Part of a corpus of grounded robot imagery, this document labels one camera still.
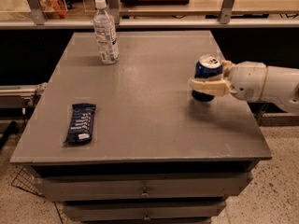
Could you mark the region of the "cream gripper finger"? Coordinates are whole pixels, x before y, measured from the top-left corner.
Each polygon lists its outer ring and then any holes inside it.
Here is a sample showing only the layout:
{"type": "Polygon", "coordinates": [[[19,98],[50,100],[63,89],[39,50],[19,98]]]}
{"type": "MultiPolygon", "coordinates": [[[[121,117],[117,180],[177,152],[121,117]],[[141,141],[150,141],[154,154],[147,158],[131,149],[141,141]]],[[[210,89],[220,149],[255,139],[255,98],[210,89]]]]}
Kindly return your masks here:
{"type": "Polygon", "coordinates": [[[232,71],[232,69],[235,67],[235,64],[228,60],[222,60],[222,76],[228,77],[232,71]]]}
{"type": "Polygon", "coordinates": [[[213,96],[228,95],[231,90],[231,83],[225,79],[209,81],[190,78],[188,84],[195,91],[213,96]]]}

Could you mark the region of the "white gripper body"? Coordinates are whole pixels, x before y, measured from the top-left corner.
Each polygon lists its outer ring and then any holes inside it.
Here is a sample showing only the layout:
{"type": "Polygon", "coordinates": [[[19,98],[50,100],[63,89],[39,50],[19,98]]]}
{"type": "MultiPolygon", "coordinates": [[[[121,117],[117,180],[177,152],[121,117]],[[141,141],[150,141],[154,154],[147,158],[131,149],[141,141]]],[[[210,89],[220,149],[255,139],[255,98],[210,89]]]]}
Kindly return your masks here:
{"type": "Polygon", "coordinates": [[[257,102],[261,97],[266,73],[264,63],[242,62],[235,65],[228,76],[230,93],[238,100],[257,102]]]}

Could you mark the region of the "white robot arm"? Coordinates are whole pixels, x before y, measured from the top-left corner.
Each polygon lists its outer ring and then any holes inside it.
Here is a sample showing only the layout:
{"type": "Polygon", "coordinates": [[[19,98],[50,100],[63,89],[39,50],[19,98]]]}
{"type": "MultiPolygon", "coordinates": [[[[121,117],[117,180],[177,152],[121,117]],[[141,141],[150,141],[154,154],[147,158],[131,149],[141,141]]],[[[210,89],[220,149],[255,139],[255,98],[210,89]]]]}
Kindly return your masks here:
{"type": "Polygon", "coordinates": [[[299,70],[264,63],[222,62],[223,71],[213,77],[190,78],[195,91],[212,96],[231,94],[249,103],[270,103],[285,112],[299,114],[299,70]]]}

